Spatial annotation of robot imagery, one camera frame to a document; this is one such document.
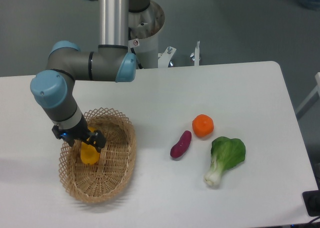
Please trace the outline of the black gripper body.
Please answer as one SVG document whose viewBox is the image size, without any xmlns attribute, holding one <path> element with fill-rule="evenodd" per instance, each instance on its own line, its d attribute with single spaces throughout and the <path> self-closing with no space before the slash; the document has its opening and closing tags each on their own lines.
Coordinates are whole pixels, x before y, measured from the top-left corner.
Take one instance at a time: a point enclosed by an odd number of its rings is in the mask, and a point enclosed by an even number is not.
<svg viewBox="0 0 320 228">
<path fill-rule="evenodd" d="M 90 132 L 88 129 L 88 124 L 85 118 L 82 116 L 79 121 L 71 128 L 59 128 L 70 133 L 75 140 L 85 140 L 87 139 L 87 133 Z"/>
</svg>

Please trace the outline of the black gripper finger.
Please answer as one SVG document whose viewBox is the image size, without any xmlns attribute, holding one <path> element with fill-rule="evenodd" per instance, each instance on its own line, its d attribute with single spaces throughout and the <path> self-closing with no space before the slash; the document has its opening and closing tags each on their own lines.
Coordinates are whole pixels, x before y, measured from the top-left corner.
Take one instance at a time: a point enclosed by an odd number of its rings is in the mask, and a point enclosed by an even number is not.
<svg viewBox="0 0 320 228">
<path fill-rule="evenodd" d="M 59 129 L 59 127 L 57 125 L 54 125 L 51 130 L 52 130 L 54 136 L 56 137 L 56 139 L 62 139 L 70 147 L 73 147 L 73 145 L 75 143 L 75 139 L 70 133 L 68 133 L 65 130 Z"/>
<path fill-rule="evenodd" d="M 88 137 L 83 142 L 87 145 L 91 145 L 95 148 L 98 153 L 101 153 L 101 150 L 106 145 L 106 138 L 100 130 L 94 130 L 87 133 Z"/>
</svg>

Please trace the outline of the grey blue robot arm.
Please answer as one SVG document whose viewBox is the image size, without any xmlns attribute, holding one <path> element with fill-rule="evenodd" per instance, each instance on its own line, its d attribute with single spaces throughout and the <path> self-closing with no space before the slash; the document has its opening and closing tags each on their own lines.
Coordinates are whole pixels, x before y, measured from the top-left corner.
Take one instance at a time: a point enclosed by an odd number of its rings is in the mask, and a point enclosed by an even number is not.
<svg viewBox="0 0 320 228">
<path fill-rule="evenodd" d="M 68 41 L 57 42 L 48 56 L 46 69 L 30 83 L 36 102 L 53 122 L 57 139 L 70 146 L 76 140 L 100 152 L 106 138 L 99 130 L 90 131 L 78 107 L 73 89 L 77 80 L 131 82 L 139 62 L 129 47 L 130 14 L 149 9 L 150 0 L 88 0 L 99 4 L 100 42 L 97 52 L 82 52 Z"/>
</svg>

